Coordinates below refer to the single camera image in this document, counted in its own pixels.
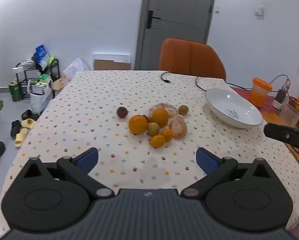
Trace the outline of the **small kumquat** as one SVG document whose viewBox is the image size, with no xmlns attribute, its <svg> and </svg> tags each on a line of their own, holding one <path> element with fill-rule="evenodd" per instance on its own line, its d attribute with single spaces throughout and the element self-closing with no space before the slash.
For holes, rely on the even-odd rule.
<svg viewBox="0 0 299 240">
<path fill-rule="evenodd" d="M 173 139 L 173 137 L 174 137 L 173 130 L 171 130 L 171 129 L 164 129 L 161 132 L 161 135 L 165 138 L 166 142 L 171 141 Z"/>
<path fill-rule="evenodd" d="M 149 144 L 152 147 L 160 148 L 160 147 L 164 146 L 165 138 L 161 134 L 155 135 L 154 137 L 152 137 Z"/>
</svg>

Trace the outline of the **small peeled pomelo segment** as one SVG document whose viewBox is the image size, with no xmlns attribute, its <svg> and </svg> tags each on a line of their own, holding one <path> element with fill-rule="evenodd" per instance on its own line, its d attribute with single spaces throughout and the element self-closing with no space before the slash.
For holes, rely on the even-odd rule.
<svg viewBox="0 0 299 240">
<path fill-rule="evenodd" d="M 170 119 L 169 128 L 173 132 L 174 139 L 182 139 L 188 132 L 185 119 L 180 114 L 175 115 Z"/>
</svg>

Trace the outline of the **small kumquat front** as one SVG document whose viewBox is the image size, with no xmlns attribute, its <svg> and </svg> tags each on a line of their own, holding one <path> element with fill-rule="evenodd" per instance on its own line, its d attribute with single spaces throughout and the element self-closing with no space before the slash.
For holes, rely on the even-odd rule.
<svg viewBox="0 0 299 240">
<path fill-rule="evenodd" d="M 160 147 L 164 146 L 165 138 L 161 134 L 155 135 L 154 137 L 152 137 L 149 144 L 152 147 L 160 148 Z"/>
</svg>

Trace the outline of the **green-brown round fruit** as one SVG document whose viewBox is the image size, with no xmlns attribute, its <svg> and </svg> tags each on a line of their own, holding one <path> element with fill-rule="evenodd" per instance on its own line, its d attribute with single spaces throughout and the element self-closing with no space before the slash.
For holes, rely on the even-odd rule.
<svg viewBox="0 0 299 240">
<path fill-rule="evenodd" d="M 150 137 L 158 135 L 160 132 L 160 126 L 156 122 L 150 122 L 147 126 L 147 134 Z"/>
<path fill-rule="evenodd" d="M 189 108 L 188 106 L 186 105 L 181 105 L 179 108 L 178 108 L 178 112 L 180 115 L 186 115 L 189 111 Z"/>
</svg>

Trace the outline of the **dark brown passion fruit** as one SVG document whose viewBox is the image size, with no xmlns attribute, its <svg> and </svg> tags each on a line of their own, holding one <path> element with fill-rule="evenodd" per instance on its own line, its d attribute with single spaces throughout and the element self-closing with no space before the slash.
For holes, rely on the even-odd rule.
<svg viewBox="0 0 299 240">
<path fill-rule="evenodd" d="M 128 115 L 128 110 L 126 107 L 121 106 L 117 109 L 116 113 L 119 118 L 124 119 Z"/>
</svg>

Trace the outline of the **large orange front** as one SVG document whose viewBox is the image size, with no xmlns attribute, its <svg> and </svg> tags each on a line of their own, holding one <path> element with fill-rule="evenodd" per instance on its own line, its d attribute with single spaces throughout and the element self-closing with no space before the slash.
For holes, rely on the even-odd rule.
<svg viewBox="0 0 299 240">
<path fill-rule="evenodd" d="M 134 115 L 128 122 L 129 131 L 134 135 L 140 135 L 147 129 L 147 119 L 143 115 Z"/>
</svg>

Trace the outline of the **large orange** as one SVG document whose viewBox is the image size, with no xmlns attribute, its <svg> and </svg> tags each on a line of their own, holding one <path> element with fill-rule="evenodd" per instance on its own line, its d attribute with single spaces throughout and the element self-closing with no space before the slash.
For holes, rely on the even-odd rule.
<svg viewBox="0 0 299 240">
<path fill-rule="evenodd" d="M 143 115 L 134 115 L 128 122 L 129 131 L 134 135 L 140 135 L 147 129 L 147 119 Z"/>
<path fill-rule="evenodd" d="M 157 108 L 152 112 L 150 121 L 157 123 L 160 128 L 163 128 L 168 125 L 169 113 L 163 108 Z"/>
</svg>

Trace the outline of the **large peeled pomelo segment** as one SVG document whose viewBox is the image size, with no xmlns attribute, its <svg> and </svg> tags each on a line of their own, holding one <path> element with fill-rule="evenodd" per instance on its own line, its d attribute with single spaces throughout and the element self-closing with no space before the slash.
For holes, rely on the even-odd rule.
<svg viewBox="0 0 299 240">
<path fill-rule="evenodd" d="M 162 108 L 162 109 L 166 110 L 168 112 L 170 118 L 172 118 L 175 115 L 179 114 L 178 110 L 173 105 L 171 105 L 169 103 L 158 103 L 158 104 L 156 104 L 156 105 L 149 108 L 148 116 L 151 116 L 152 113 L 158 108 Z"/>
</svg>

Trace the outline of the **orange lidded plastic cup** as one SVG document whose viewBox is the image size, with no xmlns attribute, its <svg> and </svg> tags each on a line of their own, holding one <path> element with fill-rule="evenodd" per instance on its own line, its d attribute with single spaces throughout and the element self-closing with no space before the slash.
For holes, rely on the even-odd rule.
<svg viewBox="0 0 299 240">
<path fill-rule="evenodd" d="M 252 103 L 255 107 L 262 107 L 267 95 L 272 91 L 272 85 L 266 81 L 255 77 L 253 79 L 252 90 L 249 93 L 248 101 Z"/>
</svg>

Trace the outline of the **yellow slipper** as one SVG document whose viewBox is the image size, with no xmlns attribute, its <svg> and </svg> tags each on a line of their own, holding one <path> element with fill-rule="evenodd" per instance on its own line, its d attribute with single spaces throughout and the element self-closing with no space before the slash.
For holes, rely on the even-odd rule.
<svg viewBox="0 0 299 240">
<path fill-rule="evenodd" d="M 28 134 L 28 129 L 23 128 L 16 136 L 15 136 L 15 147 L 21 147 L 22 144 L 24 143 L 26 137 Z"/>
</svg>

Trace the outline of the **white plastic bag on floor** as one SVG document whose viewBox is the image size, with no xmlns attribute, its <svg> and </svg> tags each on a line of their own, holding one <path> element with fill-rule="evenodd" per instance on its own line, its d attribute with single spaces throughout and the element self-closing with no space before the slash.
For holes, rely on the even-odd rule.
<svg viewBox="0 0 299 240">
<path fill-rule="evenodd" d="M 52 81 L 50 80 L 45 86 L 34 86 L 28 81 L 27 92 L 30 95 L 31 111 L 40 114 L 53 99 Z"/>
</svg>

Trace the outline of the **black metal shelf rack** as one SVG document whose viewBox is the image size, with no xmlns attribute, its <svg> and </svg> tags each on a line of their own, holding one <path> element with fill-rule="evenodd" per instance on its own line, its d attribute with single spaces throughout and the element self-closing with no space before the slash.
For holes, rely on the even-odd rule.
<svg viewBox="0 0 299 240">
<path fill-rule="evenodd" d="M 52 57 L 49 63 L 41 72 L 41 67 L 33 60 L 27 60 L 18 63 L 13 69 L 15 74 L 15 83 L 19 87 L 21 99 L 29 99 L 30 93 L 27 91 L 27 84 L 34 82 L 37 83 L 42 74 L 48 75 L 47 80 L 56 81 L 61 77 L 59 69 L 59 60 Z"/>
</svg>

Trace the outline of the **green carton box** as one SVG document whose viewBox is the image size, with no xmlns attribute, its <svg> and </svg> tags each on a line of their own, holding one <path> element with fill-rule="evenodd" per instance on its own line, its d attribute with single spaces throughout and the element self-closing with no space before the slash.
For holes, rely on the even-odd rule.
<svg viewBox="0 0 299 240">
<path fill-rule="evenodd" d="M 9 88 L 9 92 L 10 92 L 10 95 L 12 97 L 12 100 L 14 102 L 18 102 L 18 101 L 22 100 L 22 98 L 21 98 L 21 90 L 19 88 L 19 85 L 18 85 L 17 81 L 12 81 L 8 85 L 8 88 Z"/>
</svg>

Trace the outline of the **translucent plastic bag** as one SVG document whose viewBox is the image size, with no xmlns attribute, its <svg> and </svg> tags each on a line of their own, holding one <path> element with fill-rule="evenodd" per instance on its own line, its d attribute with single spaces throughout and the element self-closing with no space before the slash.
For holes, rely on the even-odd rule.
<svg viewBox="0 0 299 240">
<path fill-rule="evenodd" d="M 69 80 L 75 76 L 77 72 L 91 71 L 90 66 L 86 63 L 85 60 L 78 58 L 75 59 L 68 67 L 63 70 L 64 76 Z"/>
</svg>

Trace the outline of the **white framed board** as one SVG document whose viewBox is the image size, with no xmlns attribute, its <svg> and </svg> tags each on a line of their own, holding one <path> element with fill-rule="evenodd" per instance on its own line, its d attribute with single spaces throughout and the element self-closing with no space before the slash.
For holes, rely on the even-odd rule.
<svg viewBox="0 0 299 240">
<path fill-rule="evenodd" d="M 94 60 L 113 60 L 115 62 L 124 62 L 131 64 L 130 56 L 121 54 L 93 54 L 93 66 Z"/>
</svg>

